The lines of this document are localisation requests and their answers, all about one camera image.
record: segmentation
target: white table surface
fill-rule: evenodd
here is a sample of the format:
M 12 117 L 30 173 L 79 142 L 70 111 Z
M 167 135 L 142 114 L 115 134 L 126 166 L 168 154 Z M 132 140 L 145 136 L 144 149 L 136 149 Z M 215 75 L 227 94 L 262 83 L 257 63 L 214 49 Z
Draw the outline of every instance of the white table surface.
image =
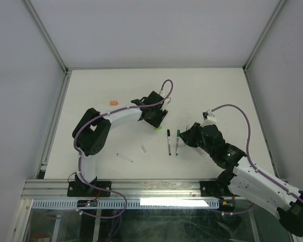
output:
M 251 124 L 251 157 L 258 165 L 274 174 L 271 160 L 242 69 L 132 69 L 73 71 L 45 178 L 67 178 L 77 171 L 77 152 L 73 148 L 72 132 L 85 111 L 94 107 L 105 112 L 131 100 L 159 92 L 164 80 L 174 82 L 169 113 L 162 130 L 155 131 L 145 121 L 120 126 L 112 130 L 106 145 L 97 155 L 96 175 L 100 179 L 191 179 L 216 178 L 222 169 L 206 153 L 184 147 L 180 140 L 179 155 L 169 156 L 167 129 L 171 130 L 171 148 L 175 153 L 177 129 L 184 131 L 202 123 L 202 112 L 221 104 L 241 107 Z M 217 126 L 226 142 L 245 151 L 246 122 L 234 108 L 216 111 Z M 143 153 L 141 145 L 147 150 Z M 121 153 L 133 160 L 119 158 Z

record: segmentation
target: green object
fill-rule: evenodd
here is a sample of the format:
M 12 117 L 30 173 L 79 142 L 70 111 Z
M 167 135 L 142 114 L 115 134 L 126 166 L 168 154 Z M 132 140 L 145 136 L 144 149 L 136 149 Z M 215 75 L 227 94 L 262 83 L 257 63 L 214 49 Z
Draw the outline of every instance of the green object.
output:
M 161 130 L 163 127 L 162 126 L 159 126 L 158 128 L 154 128 L 154 130 Z

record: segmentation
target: black mounting bracket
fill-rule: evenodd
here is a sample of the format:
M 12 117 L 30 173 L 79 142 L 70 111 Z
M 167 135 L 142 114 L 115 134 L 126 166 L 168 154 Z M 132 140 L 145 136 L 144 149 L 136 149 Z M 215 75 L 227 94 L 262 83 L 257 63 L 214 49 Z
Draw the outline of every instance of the black mounting bracket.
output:
M 90 184 L 98 188 L 110 190 L 112 183 L 111 181 L 102 181 L 95 179 Z M 75 175 L 75 180 L 69 182 L 69 187 L 67 189 L 68 197 L 96 197 L 98 193 L 98 190 L 83 183 L 77 175 Z M 101 191 L 100 197 L 108 198 L 110 197 L 110 192 Z
M 215 197 L 223 200 L 223 197 L 233 196 L 227 186 L 222 186 L 215 180 L 200 181 L 200 191 L 201 197 Z

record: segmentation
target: glass panel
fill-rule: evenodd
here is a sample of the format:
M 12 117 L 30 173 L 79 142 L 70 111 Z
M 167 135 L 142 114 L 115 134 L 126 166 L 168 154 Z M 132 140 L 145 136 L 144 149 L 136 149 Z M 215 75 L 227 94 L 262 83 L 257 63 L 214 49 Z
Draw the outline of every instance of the glass panel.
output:
M 260 241 L 291 241 L 290 235 L 272 214 L 256 206 L 253 209 Z
M 238 210 L 248 201 L 236 201 Z M 118 210 L 85 210 L 112 216 Z M 74 210 L 32 209 L 24 241 L 37 242 L 257 242 L 291 241 L 278 220 L 260 207 L 249 213 L 224 215 L 207 209 L 127 209 L 116 219 L 95 219 Z

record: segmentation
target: white wall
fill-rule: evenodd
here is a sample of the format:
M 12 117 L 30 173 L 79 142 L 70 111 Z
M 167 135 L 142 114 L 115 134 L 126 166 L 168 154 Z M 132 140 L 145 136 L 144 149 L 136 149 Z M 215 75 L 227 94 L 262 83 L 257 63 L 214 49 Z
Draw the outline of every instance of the white wall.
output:
M 61 80 L 22 2 L 0 0 L 0 241 L 36 169 Z
M 303 0 L 287 3 L 248 74 L 273 159 L 303 189 Z
M 32 0 L 70 68 L 241 67 L 278 0 Z

